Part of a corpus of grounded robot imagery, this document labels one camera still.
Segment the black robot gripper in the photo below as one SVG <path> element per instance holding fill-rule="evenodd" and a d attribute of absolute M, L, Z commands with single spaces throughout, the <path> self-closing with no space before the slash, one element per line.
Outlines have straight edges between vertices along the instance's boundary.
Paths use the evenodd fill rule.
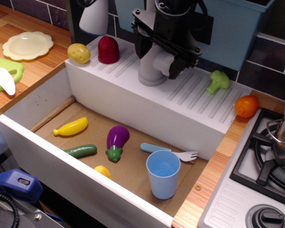
<path fill-rule="evenodd" d="M 214 18 L 202 0 L 153 0 L 151 3 L 154 11 L 133 10 L 135 51 L 142 59 L 154 42 L 172 54 L 169 79 L 176 79 L 184 69 L 197 63 L 203 53 L 199 42 L 210 42 Z"/>

